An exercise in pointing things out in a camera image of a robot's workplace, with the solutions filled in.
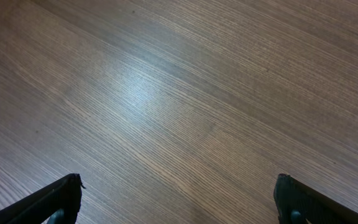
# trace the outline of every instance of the wooden floor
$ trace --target wooden floor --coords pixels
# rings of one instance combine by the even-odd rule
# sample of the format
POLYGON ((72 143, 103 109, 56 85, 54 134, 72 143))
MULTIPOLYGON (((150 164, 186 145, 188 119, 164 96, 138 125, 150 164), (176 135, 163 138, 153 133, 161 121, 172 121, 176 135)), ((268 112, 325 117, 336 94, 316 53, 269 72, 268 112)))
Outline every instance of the wooden floor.
POLYGON ((0 209, 71 172, 78 223, 358 212, 358 0, 0 0, 0 209))

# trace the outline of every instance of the black object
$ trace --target black object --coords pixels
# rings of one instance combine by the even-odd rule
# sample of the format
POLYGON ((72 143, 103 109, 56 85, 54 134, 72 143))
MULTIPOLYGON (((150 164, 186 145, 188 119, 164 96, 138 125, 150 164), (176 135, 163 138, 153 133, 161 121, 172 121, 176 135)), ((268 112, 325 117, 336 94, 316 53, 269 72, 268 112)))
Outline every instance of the black object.
POLYGON ((79 174, 68 174, 0 211, 0 224, 74 224, 81 207, 79 174))
POLYGON ((280 224, 358 224, 358 213, 280 174, 274 189, 280 224))

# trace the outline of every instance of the wooden surface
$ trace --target wooden surface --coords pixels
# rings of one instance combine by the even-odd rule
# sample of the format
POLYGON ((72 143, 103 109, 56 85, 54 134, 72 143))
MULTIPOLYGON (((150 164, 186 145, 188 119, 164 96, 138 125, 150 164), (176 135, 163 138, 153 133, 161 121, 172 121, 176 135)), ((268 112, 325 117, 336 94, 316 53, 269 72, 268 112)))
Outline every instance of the wooden surface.
POLYGON ((0 209, 70 172, 78 223, 358 212, 358 0, 0 0, 0 209))

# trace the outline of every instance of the wood grain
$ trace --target wood grain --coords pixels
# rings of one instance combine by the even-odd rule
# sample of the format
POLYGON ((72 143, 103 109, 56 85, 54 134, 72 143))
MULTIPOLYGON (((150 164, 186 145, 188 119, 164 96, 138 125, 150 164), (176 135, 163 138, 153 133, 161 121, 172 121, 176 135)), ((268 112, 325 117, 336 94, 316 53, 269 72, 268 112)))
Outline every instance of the wood grain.
POLYGON ((70 172, 78 223, 358 212, 358 0, 0 0, 0 209, 70 172))

